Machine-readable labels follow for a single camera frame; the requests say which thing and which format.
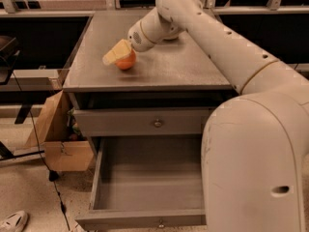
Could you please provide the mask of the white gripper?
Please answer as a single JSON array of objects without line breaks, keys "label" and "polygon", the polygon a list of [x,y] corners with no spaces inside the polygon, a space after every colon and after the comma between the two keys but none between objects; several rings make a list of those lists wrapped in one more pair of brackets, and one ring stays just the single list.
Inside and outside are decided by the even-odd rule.
[{"label": "white gripper", "polygon": [[105,65],[111,65],[127,58],[132,47],[138,52],[153,48],[160,41],[160,22],[157,17],[143,17],[127,33],[127,40],[118,41],[103,57]]}]

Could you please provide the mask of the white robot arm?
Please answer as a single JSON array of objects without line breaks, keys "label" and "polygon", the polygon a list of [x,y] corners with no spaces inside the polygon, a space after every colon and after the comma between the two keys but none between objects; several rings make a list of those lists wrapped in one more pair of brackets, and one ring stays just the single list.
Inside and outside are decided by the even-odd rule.
[{"label": "white robot arm", "polygon": [[305,232],[302,164],[309,153],[309,83],[270,53],[206,14],[200,0],[155,0],[103,57],[185,31],[237,91],[208,119],[201,165],[209,232]]}]

